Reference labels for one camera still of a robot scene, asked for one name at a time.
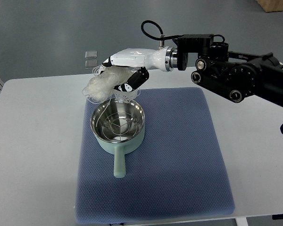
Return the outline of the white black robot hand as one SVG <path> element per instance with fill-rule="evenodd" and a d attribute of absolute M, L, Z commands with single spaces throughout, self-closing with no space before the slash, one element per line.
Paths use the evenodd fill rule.
<path fill-rule="evenodd" d="M 169 72 L 176 68 L 177 51 L 172 47 L 163 47 L 160 50 L 127 48 L 110 56 L 102 65 L 137 68 L 127 81 L 114 87 L 118 91 L 133 92 L 149 79 L 148 70 Z"/>

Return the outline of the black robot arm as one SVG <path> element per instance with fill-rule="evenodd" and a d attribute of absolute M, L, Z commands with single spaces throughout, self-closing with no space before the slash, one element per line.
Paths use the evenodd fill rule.
<path fill-rule="evenodd" d="M 188 54 L 197 53 L 193 83 L 234 103 L 256 95 L 283 107 L 283 65 L 272 53 L 252 55 L 228 50 L 213 34 L 180 35 L 173 39 L 177 59 L 171 65 L 183 71 Z"/>

